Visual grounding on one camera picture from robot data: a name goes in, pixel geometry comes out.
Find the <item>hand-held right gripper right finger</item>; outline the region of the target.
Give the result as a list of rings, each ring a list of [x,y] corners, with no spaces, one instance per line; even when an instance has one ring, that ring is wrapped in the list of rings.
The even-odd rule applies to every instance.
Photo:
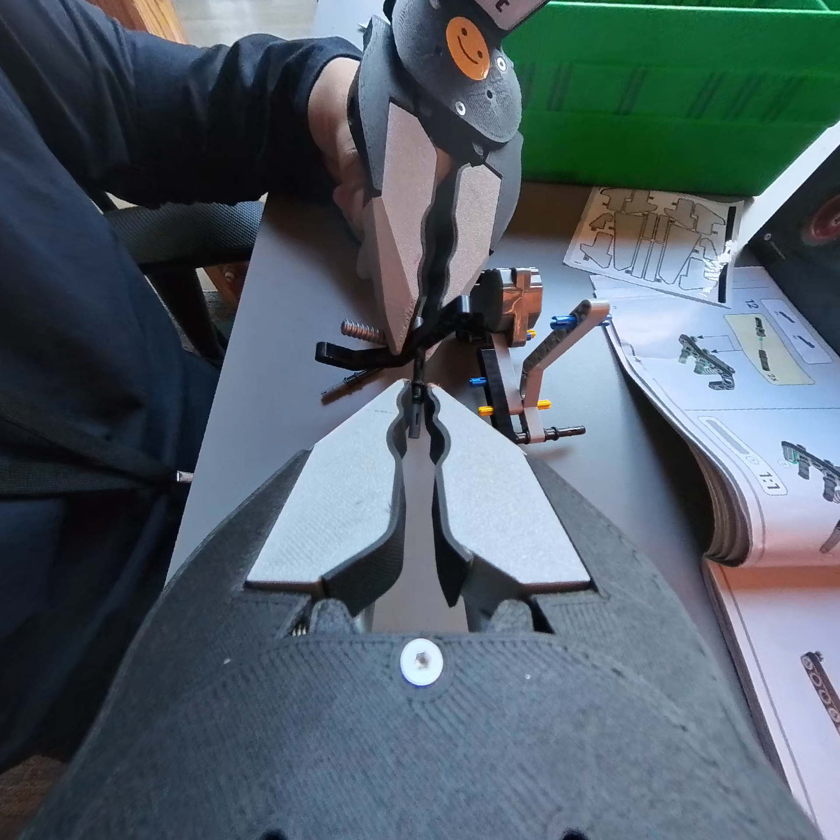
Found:
[[[450,606],[496,607],[592,587],[519,446],[448,394],[427,389],[437,576]]]

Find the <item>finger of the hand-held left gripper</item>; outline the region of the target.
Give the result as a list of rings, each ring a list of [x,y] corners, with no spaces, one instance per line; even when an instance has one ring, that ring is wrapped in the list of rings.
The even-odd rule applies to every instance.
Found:
[[[381,180],[363,210],[358,275],[374,290],[385,346],[403,355],[422,296],[426,221],[438,182],[438,149],[402,102],[384,107],[382,147],[369,147],[371,175]]]
[[[453,163],[432,214],[432,310],[470,291],[490,254],[502,180],[486,164]]]

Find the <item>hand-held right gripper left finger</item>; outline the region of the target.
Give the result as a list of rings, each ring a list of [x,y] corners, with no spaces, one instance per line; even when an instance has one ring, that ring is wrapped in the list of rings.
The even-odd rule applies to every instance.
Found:
[[[369,608],[403,569],[404,402],[398,380],[308,452],[246,577],[259,589]]]

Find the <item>black lego beam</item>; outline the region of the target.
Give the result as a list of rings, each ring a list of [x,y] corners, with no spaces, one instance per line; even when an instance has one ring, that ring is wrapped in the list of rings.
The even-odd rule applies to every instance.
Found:
[[[316,345],[317,362],[349,371],[400,368],[421,354],[433,349],[450,333],[468,325],[472,318],[469,295],[457,296],[450,303],[432,312],[423,324],[407,337],[400,353],[387,348],[351,350],[329,342]]]

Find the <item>person's left forearm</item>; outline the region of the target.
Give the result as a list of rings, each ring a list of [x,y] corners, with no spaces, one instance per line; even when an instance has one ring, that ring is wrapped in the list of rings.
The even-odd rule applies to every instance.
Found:
[[[225,203],[332,182],[308,100],[341,38],[182,45],[87,2],[2,2],[2,199]]]

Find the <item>grey lego motor block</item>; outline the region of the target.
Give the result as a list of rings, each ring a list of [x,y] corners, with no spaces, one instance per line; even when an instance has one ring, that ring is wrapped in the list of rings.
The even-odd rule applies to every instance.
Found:
[[[498,333],[508,348],[528,341],[543,307],[543,284],[537,267],[485,269],[470,294],[479,331]]]

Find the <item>grey lego beam assembly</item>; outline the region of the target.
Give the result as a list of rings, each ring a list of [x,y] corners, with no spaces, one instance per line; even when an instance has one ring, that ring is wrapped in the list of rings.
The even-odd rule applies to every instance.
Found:
[[[480,417],[515,445],[538,445],[582,436],[584,426],[545,426],[541,411],[551,407],[540,398],[543,377],[555,361],[594,328],[611,323],[608,301],[583,300],[571,313],[551,322],[551,331],[527,356],[516,374],[508,340],[500,332],[487,335],[477,352],[479,376],[469,384],[483,389],[486,404]]]

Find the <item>lego sticker sheet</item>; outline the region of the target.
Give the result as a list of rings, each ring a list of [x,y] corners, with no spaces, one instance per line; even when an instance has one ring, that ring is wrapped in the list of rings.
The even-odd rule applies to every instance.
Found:
[[[594,186],[565,265],[725,307],[746,201]]]

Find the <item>lego instruction booklet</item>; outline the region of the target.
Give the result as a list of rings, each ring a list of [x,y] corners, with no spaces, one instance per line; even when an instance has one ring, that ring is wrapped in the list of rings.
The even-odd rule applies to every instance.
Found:
[[[839,837],[838,357],[758,266],[723,305],[591,275],[711,498],[703,572],[765,751]]]

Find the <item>dark lego set box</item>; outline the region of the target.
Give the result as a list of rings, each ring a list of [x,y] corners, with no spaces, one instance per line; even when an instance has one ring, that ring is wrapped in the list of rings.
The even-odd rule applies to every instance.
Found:
[[[839,313],[839,150],[830,153],[749,241],[759,263],[799,311],[819,322]]]

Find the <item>person's left hand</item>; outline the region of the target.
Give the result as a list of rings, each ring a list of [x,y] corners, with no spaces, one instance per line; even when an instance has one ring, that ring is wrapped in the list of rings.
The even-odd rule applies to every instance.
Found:
[[[353,235],[363,242],[366,173],[348,116],[359,64],[357,59],[339,57],[321,70],[308,100],[308,126],[334,183],[332,199]]]

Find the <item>green plastic bin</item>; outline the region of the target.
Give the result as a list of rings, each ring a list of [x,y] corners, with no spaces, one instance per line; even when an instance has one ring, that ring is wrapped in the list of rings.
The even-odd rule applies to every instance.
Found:
[[[503,45],[528,181],[756,196],[838,122],[838,2],[550,2]]]

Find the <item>person's torso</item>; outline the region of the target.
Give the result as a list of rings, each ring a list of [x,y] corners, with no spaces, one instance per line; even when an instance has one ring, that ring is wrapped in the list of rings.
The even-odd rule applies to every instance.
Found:
[[[2,71],[2,771],[84,739],[159,594],[217,383]]]

